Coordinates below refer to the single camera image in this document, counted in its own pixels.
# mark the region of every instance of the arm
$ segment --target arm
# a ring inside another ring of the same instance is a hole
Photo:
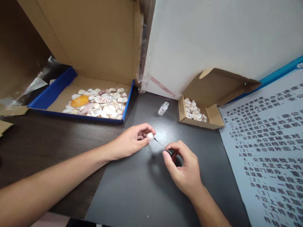
[[[0,226],[30,226],[106,163],[149,144],[147,123],[133,126],[108,144],[84,152],[0,190]]]
[[[170,143],[165,147],[166,150],[170,148],[183,158],[184,165],[176,167],[170,155],[163,151],[165,165],[177,187],[192,202],[201,226],[231,226],[201,182],[197,156],[182,141]]]

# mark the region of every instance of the small bottle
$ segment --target small bottle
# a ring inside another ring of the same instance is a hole
[[[165,102],[159,109],[158,114],[162,116],[168,108],[169,103]]]

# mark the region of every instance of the forearm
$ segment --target forearm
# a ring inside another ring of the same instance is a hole
[[[108,162],[95,148],[1,189],[0,226],[30,226]]]
[[[189,198],[199,217],[200,224],[203,227],[230,227],[230,223],[225,218],[224,214],[217,206],[208,190],[202,188]]]

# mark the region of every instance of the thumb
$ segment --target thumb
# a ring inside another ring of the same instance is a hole
[[[171,159],[171,156],[167,151],[163,151],[162,154],[168,172],[170,173],[171,177],[174,179],[177,176],[179,170],[177,169],[176,165],[174,164],[173,160]]]
[[[141,149],[141,148],[145,147],[148,144],[148,142],[149,142],[149,139],[144,138],[143,140],[137,141],[137,144],[138,144],[139,148]]]

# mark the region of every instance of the small tool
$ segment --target small tool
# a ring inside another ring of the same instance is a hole
[[[169,153],[169,155],[171,156],[171,159],[173,160],[173,162],[175,163],[176,162],[176,156],[177,156],[177,153],[173,150],[173,149],[168,149],[166,150],[165,149],[165,146],[160,143],[156,138],[154,138],[154,140],[156,140],[162,147],[164,147],[164,150],[167,151]]]

